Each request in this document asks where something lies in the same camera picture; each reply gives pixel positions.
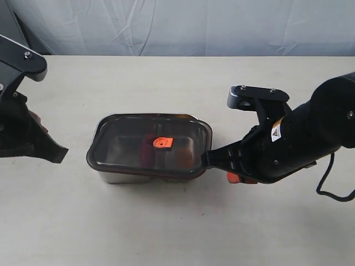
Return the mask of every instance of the warning label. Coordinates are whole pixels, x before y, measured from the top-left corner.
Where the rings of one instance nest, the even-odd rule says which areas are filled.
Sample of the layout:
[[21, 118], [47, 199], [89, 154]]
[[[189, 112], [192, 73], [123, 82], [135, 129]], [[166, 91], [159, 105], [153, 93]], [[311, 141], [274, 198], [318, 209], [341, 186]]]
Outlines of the warning label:
[[281, 138], [281, 121], [282, 121], [282, 118], [272, 126], [272, 129], [271, 129], [271, 141], [272, 142]]

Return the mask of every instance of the transparent lid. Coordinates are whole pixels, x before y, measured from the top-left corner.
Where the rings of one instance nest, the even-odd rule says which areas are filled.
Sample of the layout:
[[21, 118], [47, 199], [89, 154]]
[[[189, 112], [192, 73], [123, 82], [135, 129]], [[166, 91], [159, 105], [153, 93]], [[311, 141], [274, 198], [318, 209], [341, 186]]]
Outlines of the transparent lid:
[[191, 116], [111, 116], [87, 160], [97, 171], [188, 179], [205, 171], [201, 156], [211, 139], [210, 126]]

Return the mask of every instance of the white tabletop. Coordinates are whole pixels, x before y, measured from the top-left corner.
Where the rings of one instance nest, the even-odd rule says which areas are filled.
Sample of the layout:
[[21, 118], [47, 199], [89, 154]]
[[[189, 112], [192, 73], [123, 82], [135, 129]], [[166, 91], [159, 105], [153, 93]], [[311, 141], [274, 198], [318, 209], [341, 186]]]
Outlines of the white tabletop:
[[[282, 89], [295, 108], [352, 71], [355, 58], [48, 57], [45, 80], [19, 91], [70, 150], [60, 165], [0, 159], [0, 265], [353, 265], [354, 203], [315, 193], [329, 158], [274, 185], [230, 185], [220, 170], [186, 184], [109, 185], [85, 160], [109, 114], [193, 114], [217, 148], [257, 124], [227, 108], [230, 86]], [[337, 152], [325, 189], [353, 190], [353, 158]]]

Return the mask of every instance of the white curtain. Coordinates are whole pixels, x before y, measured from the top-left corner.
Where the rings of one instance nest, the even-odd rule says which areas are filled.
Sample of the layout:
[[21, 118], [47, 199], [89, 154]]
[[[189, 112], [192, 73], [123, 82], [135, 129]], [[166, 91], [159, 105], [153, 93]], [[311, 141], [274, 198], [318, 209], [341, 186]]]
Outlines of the white curtain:
[[10, 0], [54, 54], [354, 55], [352, 0]]

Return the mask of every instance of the black cable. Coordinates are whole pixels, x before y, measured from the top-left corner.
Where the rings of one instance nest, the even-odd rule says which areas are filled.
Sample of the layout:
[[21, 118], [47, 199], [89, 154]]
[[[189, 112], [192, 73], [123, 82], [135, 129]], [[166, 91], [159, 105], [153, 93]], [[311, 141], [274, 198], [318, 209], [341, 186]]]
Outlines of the black cable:
[[333, 198], [336, 201], [340, 201], [340, 202], [352, 201], [355, 198], [355, 190], [353, 192], [351, 192], [351, 194], [349, 196], [346, 196], [346, 197], [339, 197], [339, 196], [334, 195], [333, 193], [330, 193], [330, 192], [327, 192], [327, 191], [321, 191], [323, 183], [327, 179], [327, 177], [328, 177], [328, 175], [329, 175], [329, 173], [330, 173], [330, 171], [331, 171], [331, 169], [333, 167], [334, 157], [335, 157], [335, 155], [334, 155], [334, 153], [332, 153], [331, 154], [331, 160], [329, 162], [328, 168], [327, 168], [326, 172], [324, 173], [322, 179], [320, 180], [320, 182], [319, 182], [319, 184], [317, 186], [316, 192], [319, 195], [324, 195], [324, 196], [327, 196], [327, 197], [331, 197], [331, 198]]

